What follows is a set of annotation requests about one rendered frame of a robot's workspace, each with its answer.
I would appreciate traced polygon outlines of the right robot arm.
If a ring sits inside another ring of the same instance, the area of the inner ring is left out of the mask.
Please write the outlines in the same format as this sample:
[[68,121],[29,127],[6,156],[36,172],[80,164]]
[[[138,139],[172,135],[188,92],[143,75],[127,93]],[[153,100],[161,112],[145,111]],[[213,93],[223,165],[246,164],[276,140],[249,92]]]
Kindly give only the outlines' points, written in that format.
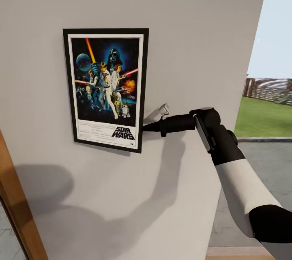
[[256,175],[238,148],[234,133],[221,125],[214,107],[191,110],[172,116],[167,103],[158,122],[145,125],[142,131],[167,133],[197,131],[217,170],[225,198],[240,231],[255,238],[276,260],[292,260],[292,212],[284,209]]

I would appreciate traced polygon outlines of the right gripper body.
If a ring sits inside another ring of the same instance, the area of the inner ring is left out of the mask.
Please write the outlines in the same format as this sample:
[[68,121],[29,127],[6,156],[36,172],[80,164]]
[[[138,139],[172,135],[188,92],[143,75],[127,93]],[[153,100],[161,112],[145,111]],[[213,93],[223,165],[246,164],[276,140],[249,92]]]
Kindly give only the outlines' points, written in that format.
[[171,116],[164,120],[162,117],[159,122],[161,137],[166,137],[167,133],[184,131],[181,115]]

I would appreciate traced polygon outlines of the poster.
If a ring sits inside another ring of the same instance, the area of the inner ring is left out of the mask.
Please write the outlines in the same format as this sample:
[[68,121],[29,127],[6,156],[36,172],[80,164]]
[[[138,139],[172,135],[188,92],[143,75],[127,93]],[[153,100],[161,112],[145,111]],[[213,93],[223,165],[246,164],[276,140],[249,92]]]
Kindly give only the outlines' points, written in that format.
[[142,153],[149,28],[63,29],[74,142]]

